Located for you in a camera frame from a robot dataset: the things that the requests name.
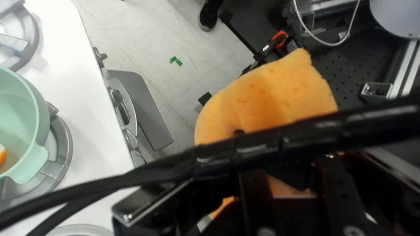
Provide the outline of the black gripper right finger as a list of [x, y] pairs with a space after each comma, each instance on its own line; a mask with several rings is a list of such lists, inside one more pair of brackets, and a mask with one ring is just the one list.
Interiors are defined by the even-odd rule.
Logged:
[[356, 184], [340, 158], [316, 160], [331, 236], [367, 236], [369, 221]]

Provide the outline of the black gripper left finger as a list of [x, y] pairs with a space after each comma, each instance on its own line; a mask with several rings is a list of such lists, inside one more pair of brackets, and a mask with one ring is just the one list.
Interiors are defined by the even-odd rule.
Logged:
[[257, 171], [244, 171], [238, 174], [240, 189], [240, 202], [247, 236], [260, 236], [259, 230], [262, 222], [260, 208], [264, 204], [264, 174]]

